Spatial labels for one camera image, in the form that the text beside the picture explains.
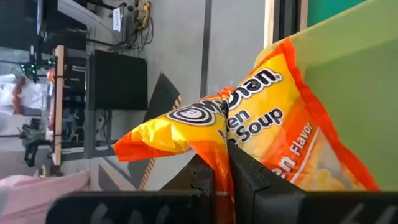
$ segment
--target green wall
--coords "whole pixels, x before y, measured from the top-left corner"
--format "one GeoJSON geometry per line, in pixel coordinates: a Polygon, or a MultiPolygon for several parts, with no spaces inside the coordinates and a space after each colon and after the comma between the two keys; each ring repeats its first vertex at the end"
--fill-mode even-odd
{"type": "Polygon", "coordinates": [[[317,24],[365,0],[308,0],[308,26],[317,24]]]}

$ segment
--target white paper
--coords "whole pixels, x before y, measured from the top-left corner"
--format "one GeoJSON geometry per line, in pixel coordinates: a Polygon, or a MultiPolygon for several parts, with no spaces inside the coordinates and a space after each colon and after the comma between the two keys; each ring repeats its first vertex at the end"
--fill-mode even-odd
{"type": "Polygon", "coordinates": [[[122,27],[122,17],[121,17],[121,13],[120,13],[120,8],[116,8],[112,10],[112,19],[113,19],[113,30],[115,31],[121,31],[121,27],[122,27]]]}

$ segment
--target person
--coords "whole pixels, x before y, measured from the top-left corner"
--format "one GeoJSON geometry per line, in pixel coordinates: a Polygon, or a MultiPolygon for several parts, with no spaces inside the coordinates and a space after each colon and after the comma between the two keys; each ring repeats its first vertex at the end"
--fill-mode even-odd
{"type": "Polygon", "coordinates": [[[26,77],[0,75],[0,113],[24,114],[24,107],[42,109],[43,84],[35,84],[26,77]]]}

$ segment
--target ramen noodle bag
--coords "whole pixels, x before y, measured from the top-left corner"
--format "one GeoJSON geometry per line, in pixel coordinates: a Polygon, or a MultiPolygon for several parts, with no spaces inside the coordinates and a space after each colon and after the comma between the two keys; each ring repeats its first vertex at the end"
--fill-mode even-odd
{"type": "Polygon", "coordinates": [[[234,191],[226,147],[228,97],[228,91],[221,91],[163,114],[139,125],[114,145],[120,161],[195,150],[214,170],[217,223],[234,223],[234,191]]]}
{"type": "Polygon", "coordinates": [[[235,88],[228,105],[228,139],[281,178],[304,190],[378,190],[304,84],[290,40],[235,88]]]}

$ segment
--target green panel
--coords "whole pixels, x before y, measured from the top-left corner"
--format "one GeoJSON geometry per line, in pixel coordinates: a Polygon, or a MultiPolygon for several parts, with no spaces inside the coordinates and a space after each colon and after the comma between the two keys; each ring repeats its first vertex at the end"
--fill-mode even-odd
{"type": "Polygon", "coordinates": [[[308,26],[324,21],[364,0],[308,0],[308,26]]]}
{"type": "Polygon", "coordinates": [[[330,113],[343,144],[383,190],[397,190],[398,40],[308,69],[305,81],[330,113]]]}

